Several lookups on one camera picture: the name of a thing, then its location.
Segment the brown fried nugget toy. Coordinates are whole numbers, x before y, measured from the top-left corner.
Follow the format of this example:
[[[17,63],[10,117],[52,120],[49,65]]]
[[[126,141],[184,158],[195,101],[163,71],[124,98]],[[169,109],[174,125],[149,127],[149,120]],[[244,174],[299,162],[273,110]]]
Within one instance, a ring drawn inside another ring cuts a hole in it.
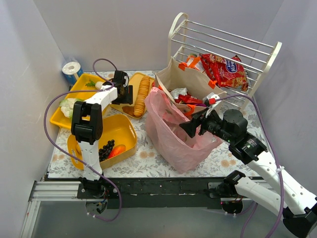
[[[122,110],[127,115],[129,115],[131,117],[134,116],[134,107],[132,107],[132,106],[124,106],[124,107],[122,107]]]

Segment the white red chips bag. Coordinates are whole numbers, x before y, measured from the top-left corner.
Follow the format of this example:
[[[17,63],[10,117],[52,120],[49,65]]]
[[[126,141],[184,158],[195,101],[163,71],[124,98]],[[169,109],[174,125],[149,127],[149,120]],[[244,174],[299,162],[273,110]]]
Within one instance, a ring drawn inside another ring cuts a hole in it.
[[[176,88],[171,90],[170,94],[176,103],[205,107],[202,100],[193,97],[188,93],[187,88]]]

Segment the beige paper grocery bag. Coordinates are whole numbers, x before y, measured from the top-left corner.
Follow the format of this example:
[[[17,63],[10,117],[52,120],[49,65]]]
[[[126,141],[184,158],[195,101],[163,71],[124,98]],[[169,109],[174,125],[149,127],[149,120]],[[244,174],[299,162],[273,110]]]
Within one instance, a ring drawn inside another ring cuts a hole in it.
[[[227,93],[215,86],[211,88],[208,83],[210,79],[203,73],[192,68],[179,68],[179,62],[171,58],[168,66],[156,73],[155,86],[161,87],[167,98],[185,115],[199,112],[204,109],[202,106],[190,107],[187,103],[181,104],[175,101],[171,91],[177,88],[186,88],[187,92],[201,100],[210,93],[217,94],[224,98]]]

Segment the pink plastic grocery bag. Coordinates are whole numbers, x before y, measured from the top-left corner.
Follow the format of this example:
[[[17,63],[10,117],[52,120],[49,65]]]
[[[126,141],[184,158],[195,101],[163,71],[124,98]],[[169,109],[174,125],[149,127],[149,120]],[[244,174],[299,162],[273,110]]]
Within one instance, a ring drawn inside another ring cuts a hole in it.
[[[179,125],[189,119],[156,87],[146,97],[145,106],[148,137],[155,149],[180,174],[193,170],[222,143],[210,133],[199,136],[198,128],[194,138],[188,136]]]

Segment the cabbage toy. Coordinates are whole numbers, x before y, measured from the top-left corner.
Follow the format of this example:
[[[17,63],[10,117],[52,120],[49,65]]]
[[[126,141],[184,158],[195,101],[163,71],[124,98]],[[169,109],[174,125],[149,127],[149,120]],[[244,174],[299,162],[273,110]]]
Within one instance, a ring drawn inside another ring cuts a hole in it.
[[[60,102],[59,107],[61,112],[64,114],[66,118],[72,119],[75,102],[82,102],[82,101],[83,100],[79,98],[67,98]]]

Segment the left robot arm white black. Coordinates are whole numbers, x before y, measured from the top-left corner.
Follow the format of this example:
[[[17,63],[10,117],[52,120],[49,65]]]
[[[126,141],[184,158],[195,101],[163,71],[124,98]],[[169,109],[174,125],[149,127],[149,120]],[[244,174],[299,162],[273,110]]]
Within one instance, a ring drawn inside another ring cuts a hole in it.
[[[124,71],[116,70],[114,78],[104,82],[96,94],[74,103],[71,133],[81,149],[83,178],[89,181],[98,181],[103,173],[98,144],[103,133],[103,110],[111,103],[133,103],[133,86],[129,85],[129,76]]]

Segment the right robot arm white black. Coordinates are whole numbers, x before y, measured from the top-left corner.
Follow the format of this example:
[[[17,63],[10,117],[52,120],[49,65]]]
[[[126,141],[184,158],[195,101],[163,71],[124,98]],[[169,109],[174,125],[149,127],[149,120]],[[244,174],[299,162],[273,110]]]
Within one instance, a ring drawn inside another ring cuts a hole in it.
[[[272,190],[255,183],[240,171],[233,171],[223,180],[227,191],[254,200],[278,216],[293,235],[307,237],[317,225],[317,196],[277,166],[267,147],[248,133],[247,125],[239,110],[227,110],[220,118],[216,111],[206,109],[193,114],[192,119],[180,127],[191,138],[210,132],[228,142],[231,154],[260,175]]]

